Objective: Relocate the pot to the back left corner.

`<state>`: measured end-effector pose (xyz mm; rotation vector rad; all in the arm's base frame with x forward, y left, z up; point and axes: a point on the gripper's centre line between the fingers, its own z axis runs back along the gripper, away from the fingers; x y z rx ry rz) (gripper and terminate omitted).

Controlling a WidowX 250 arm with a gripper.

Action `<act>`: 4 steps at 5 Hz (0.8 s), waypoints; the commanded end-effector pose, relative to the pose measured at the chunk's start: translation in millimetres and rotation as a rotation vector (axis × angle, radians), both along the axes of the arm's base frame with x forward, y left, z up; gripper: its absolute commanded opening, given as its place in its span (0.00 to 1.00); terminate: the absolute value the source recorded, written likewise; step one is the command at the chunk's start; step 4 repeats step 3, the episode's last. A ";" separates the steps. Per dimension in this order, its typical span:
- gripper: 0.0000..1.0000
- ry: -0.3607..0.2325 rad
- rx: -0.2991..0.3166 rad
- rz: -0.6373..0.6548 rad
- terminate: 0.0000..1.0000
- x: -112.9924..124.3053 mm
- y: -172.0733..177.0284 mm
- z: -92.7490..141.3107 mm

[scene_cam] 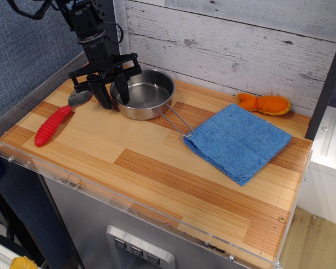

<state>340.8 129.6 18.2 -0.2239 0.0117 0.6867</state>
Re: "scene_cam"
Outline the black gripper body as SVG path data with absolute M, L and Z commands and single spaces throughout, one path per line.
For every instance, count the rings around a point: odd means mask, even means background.
M 109 84 L 116 80 L 128 81 L 131 77 L 141 74 L 142 69 L 135 53 L 118 55 L 113 54 L 109 48 L 112 41 L 106 35 L 94 35 L 85 39 L 78 39 L 79 45 L 84 49 L 88 64 L 69 73 L 68 77 L 74 83 L 77 93 L 88 89 L 87 78 L 78 82 L 77 77 L 95 75 L 102 84 Z

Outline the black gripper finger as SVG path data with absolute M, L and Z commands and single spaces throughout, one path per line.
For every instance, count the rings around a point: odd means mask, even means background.
M 112 109 L 111 100 L 104 84 L 101 82 L 89 81 L 88 87 L 104 109 Z
M 128 103 L 130 101 L 128 84 L 125 74 L 118 74 L 115 79 L 115 85 L 120 94 L 122 103 Z

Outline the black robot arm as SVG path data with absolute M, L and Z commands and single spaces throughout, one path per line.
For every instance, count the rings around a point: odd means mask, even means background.
M 99 14 L 94 1 L 56 1 L 71 31 L 77 35 L 77 42 L 83 47 L 88 64 L 69 73 L 76 93 L 85 90 L 92 93 L 105 109 L 111 109 L 111 101 L 106 85 L 113 83 L 118 89 L 121 102 L 130 101 L 128 81 L 131 77 L 141 74 L 142 69 L 137 61 L 138 55 L 115 54 L 110 43 L 119 44 L 120 39 L 110 38 L 102 24 L 120 28 L 116 22 L 105 21 Z

